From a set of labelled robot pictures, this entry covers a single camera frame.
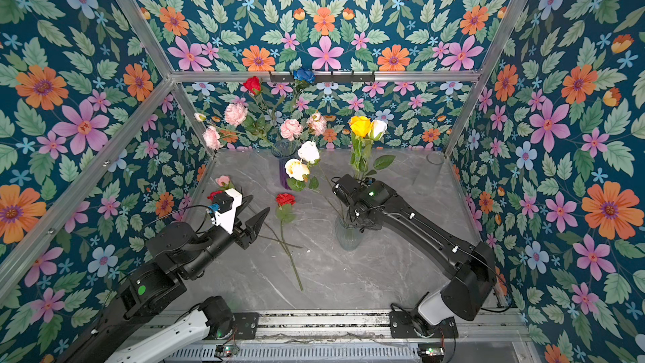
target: glass vase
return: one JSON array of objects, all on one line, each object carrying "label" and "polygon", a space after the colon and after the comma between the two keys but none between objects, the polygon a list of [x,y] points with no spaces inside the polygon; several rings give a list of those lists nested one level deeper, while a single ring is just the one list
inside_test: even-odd
[{"label": "glass vase", "polygon": [[299,142],[296,142],[295,140],[288,141],[286,139],[280,139],[271,147],[271,154],[278,159],[280,184],[282,184],[282,186],[286,190],[291,190],[291,188],[289,188],[289,184],[287,184],[287,179],[289,179],[289,176],[286,173],[285,164],[287,161],[294,158],[295,152],[298,149],[298,145]]},{"label": "glass vase", "polygon": [[363,239],[364,233],[358,228],[349,228],[340,217],[334,223],[336,239],[345,251],[355,250]]}]

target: pink rose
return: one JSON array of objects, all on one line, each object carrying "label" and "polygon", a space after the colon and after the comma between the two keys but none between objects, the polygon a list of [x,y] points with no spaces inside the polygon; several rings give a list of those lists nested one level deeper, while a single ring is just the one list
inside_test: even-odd
[{"label": "pink rose", "polygon": [[293,141],[302,133],[302,126],[297,119],[287,119],[280,126],[280,135],[288,141]]},{"label": "pink rose", "polygon": [[246,119],[248,110],[242,104],[229,104],[224,111],[224,120],[233,126],[238,126]]},{"label": "pink rose", "polygon": [[215,183],[221,187],[225,187],[230,183],[231,179],[229,176],[222,175],[215,180]]},{"label": "pink rose", "polygon": [[213,150],[219,150],[222,144],[219,142],[219,132],[214,126],[209,126],[204,132],[204,142],[206,147]]},{"label": "pink rose", "polygon": [[320,113],[314,113],[307,119],[307,125],[309,125],[314,135],[320,136],[327,129],[327,120]]}]

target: purple glass vase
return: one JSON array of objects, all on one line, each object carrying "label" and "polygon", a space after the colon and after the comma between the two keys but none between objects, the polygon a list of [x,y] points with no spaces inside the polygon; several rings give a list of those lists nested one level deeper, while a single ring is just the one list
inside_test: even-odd
[{"label": "purple glass vase", "polygon": [[287,180],[289,176],[285,170],[285,164],[287,161],[294,158],[295,152],[298,149],[299,142],[295,140],[290,142],[286,139],[280,139],[271,147],[271,154],[278,159],[278,170],[280,173],[280,184],[286,189],[291,190]]}]

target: red rose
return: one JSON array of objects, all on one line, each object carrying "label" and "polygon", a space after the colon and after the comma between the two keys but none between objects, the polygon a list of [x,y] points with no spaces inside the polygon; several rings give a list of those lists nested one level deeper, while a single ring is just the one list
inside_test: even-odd
[{"label": "red rose", "polygon": [[244,86],[251,95],[257,95],[262,91],[262,87],[260,87],[260,79],[258,79],[257,76],[249,77],[244,83]]},{"label": "red rose", "polygon": [[295,205],[295,196],[290,193],[281,193],[275,200],[278,201],[278,206],[284,206],[286,204]]},{"label": "red rose", "polygon": [[214,199],[215,195],[217,195],[218,193],[222,193],[222,192],[224,192],[224,191],[215,191],[215,192],[211,192],[211,193],[210,193],[210,195],[208,195],[208,199],[210,199],[211,201],[213,201],[213,199]]}]

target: gray marble surface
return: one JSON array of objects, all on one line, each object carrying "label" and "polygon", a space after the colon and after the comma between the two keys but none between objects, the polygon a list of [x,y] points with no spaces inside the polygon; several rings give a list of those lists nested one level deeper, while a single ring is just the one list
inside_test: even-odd
[{"label": "gray marble surface", "polygon": [[[320,165],[328,177],[351,173],[348,150],[321,154]],[[374,152],[375,157],[383,154],[396,155],[396,159],[378,173],[378,179],[448,232],[472,243],[479,241],[448,163],[432,165],[426,159],[428,151]],[[447,283],[433,262],[387,227],[366,232],[355,251],[344,251],[334,234],[334,210],[317,193],[284,190],[278,181],[277,159],[268,151],[219,152],[214,173],[204,178],[212,185],[207,186],[201,199],[195,200],[196,204],[209,204],[206,196],[217,189],[215,179],[220,175],[229,175],[244,195],[254,195],[251,204],[254,211],[270,206],[266,223],[277,232],[280,225],[275,217],[275,197],[284,192],[295,195],[297,218],[285,226],[285,240],[302,246],[292,249],[292,255],[304,291],[300,291],[282,247],[258,238],[246,251],[232,245],[209,266],[204,277],[186,282],[188,291],[169,310],[185,310],[217,294],[233,310],[369,309],[388,308],[392,302],[413,306],[427,291]],[[324,180],[320,188],[335,201]],[[251,215],[247,209],[242,214],[243,221]],[[203,215],[196,213],[190,219],[197,228]],[[261,234],[272,237],[266,226]]]}]

